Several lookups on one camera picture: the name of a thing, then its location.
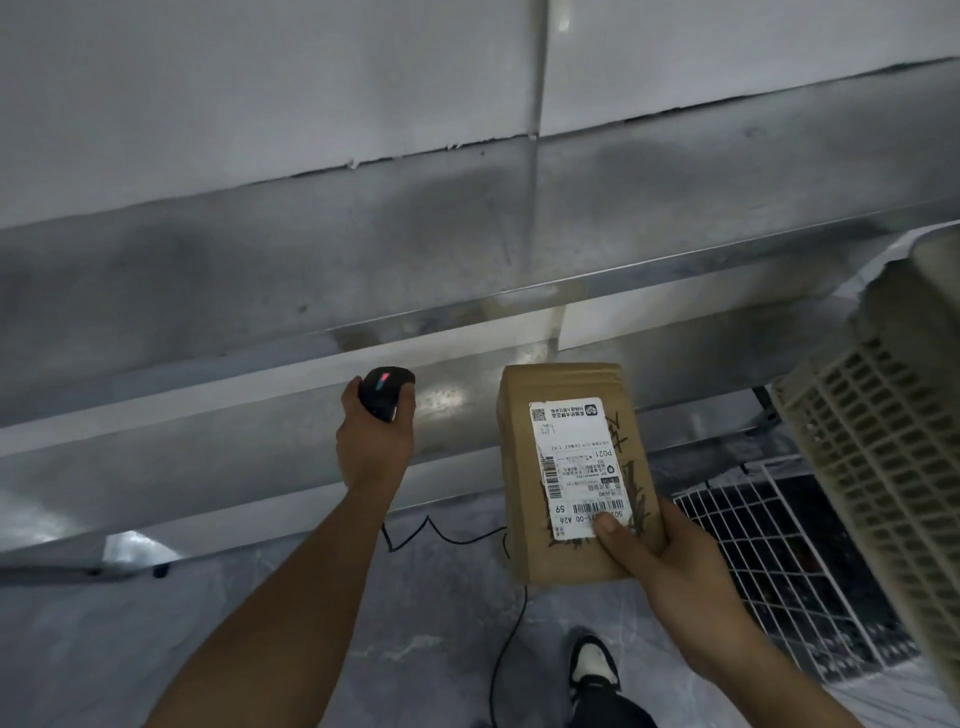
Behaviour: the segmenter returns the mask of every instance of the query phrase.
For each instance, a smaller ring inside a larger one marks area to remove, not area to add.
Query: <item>black cable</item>
[[[435,523],[433,523],[433,519],[431,519],[429,516],[427,516],[425,519],[423,519],[423,523],[421,523],[419,526],[417,526],[417,530],[415,530],[413,533],[411,533],[409,536],[407,536],[402,542],[400,542],[400,545],[399,545],[399,546],[394,546],[394,542],[391,541],[391,539],[390,539],[390,534],[387,533],[387,524],[384,523],[384,524],[382,524],[382,525],[380,526],[380,531],[381,531],[381,533],[383,533],[384,541],[387,542],[387,551],[388,551],[389,553],[397,553],[397,552],[398,552],[399,550],[401,550],[404,546],[406,546],[406,545],[409,544],[411,541],[413,541],[414,537],[415,537],[418,533],[420,533],[420,532],[426,527],[426,525],[427,525],[428,523],[429,523],[430,526],[433,528],[433,530],[437,532],[437,535],[440,536],[440,538],[442,538],[442,539],[443,539],[444,541],[446,541],[448,544],[454,544],[455,546],[467,546],[467,545],[469,545],[469,544],[476,544],[478,541],[483,541],[484,539],[490,538],[490,536],[492,536],[492,535],[495,534],[495,533],[499,533],[500,531],[506,531],[506,530],[507,530],[507,526],[501,525],[499,528],[495,528],[493,531],[489,531],[489,532],[483,534],[482,536],[477,536],[476,538],[468,539],[467,541],[454,541],[453,539],[447,538],[447,537],[441,532],[441,530],[437,527],[437,525],[436,525]],[[507,555],[507,558],[509,559],[509,558],[510,558],[510,551],[507,550],[507,534],[506,534],[506,533],[503,534],[503,542],[502,542],[502,545],[503,545],[503,552]],[[523,585],[523,606],[520,607],[520,614],[519,614],[519,616],[516,618],[516,622],[514,622],[514,628],[513,628],[512,630],[510,630],[510,634],[507,636],[507,641],[506,641],[506,642],[503,644],[503,646],[500,648],[500,654],[497,655],[497,657],[496,657],[496,662],[493,663],[493,673],[492,673],[491,676],[490,676],[490,694],[489,694],[489,697],[488,697],[488,706],[490,707],[490,725],[491,725],[491,728],[498,728],[498,725],[497,725],[497,722],[496,722],[496,714],[495,714],[494,709],[493,709],[493,690],[494,690],[494,688],[496,687],[496,674],[497,674],[497,672],[500,671],[500,664],[503,662],[504,655],[507,654],[507,648],[510,646],[510,643],[514,640],[514,636],[516,635],[516,631],[520,628],[520,623],[523,622],[523,615],[526,614],[527,604],[529,604],[529,602],[530,602],[530,594],[529,594],[529,592],[527,592],[526,584],[524,584],[524,585]]]
[[[483,540],[486,539],[486,538],[490,538],[490,536],[492,536],[494,533],[499,533],[500,531],[505,531],[505,530],[507,530],[507,526],[501,525],[499,528],[495,528],[493,531],[490,531],[489,533],[485,533],[483,536],[477,536],[475,539],[469,539],[468,541],[454,541],[453,539],[448,539],[448,538],[441,532],[441,530],[437,527],[437,525],[436,525],[435,523],[433,523],[433,519],[431,519],[429,516],[427,516],[425,519],[423,519],[423,523],[421,523],[419,526],[417,526],[417,530],[416,530],[416,531],[414,531],[414,532],[411,533],[409,536],[407,536],[407,537],[400,543],[399,546],[394,546],[394,542],[390,539],[390,534],[387,533],[387,524],[384,523],[383,525],[380,526],[380,531],[383,533],[383,538],[384,538],[384,540],[387,542],[387,551],[388,551],[389,553],[397,553],[397,552],[398,552],[399,550],[401,550],[404,546],[406,546],[406,545],[409,544],[411,541],[413,541],[413,540],[414,540],[414,537],[415,537],[418,533],[420,533],[420,532],[426,527],[426,525],[427,525],[428,523],[429,523],[430,526],[433,528],[433,530],[437,532],[437,535],[440,536],[440,538],[442,538],[442,539],[443,539],[444,541],[446,541],[448,544],[454,544],[455,546],[467,546],[467,545],[469,545],[469,544],[476,544],[478,541],[483,541]]]

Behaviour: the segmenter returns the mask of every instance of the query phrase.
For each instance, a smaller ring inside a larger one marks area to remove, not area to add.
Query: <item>beige plastic crate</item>
[[[960,228],[890,264],[774,398],[960,706]]]

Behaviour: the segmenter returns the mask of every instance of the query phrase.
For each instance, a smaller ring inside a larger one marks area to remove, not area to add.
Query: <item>white wall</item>
[[[960,2],[550,0],[547,37],[552,134],[960,55]]]
[[[7,0],[0,228],[960,54],[957,0]]]
[[[539,0],[8,0],[0,228],[527,133]]]

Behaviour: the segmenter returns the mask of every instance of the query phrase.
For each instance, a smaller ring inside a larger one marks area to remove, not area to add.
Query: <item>hand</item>
[[[759,650],[776,648],[747,614],[713,538],[669,500],[660,498],[660,512],[668,546],[659,557],[609,513],[598,514],[593,528],[640,582],[690,668],[723,688]]]
[[[355,377],[340,397],[344,406],[344,423],[337,430],[340,473],[351,490],[374,489],[392,497],[414,451],[414,385],[403,385],[394,421],[385,423],[360,402],[360,381]]]

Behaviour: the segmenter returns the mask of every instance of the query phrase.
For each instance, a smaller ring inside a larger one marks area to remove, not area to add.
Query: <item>leg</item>
[[[599,638],[585,635],[570,653],[569,728],[657,728],[650,715],[620,692],[613,656]]]

